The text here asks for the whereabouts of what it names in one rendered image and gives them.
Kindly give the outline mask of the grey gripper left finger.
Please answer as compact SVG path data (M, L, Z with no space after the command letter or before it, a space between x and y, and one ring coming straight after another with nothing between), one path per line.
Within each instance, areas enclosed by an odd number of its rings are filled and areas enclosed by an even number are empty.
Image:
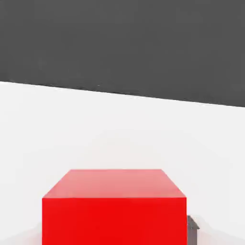
M42 245L42 224L16 235L13 245Z

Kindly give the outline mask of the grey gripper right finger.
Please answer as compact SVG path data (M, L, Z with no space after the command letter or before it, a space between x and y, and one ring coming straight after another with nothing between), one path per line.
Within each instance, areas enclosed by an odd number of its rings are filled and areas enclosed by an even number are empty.
M198 224L187 215L187 245L227 245L227 240L208 224Z

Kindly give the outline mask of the small red cube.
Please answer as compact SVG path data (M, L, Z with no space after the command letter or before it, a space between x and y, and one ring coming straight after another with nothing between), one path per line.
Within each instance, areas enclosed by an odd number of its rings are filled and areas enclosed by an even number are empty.
M70 170L42 199L42 245L187 245L187 198L160 169Z

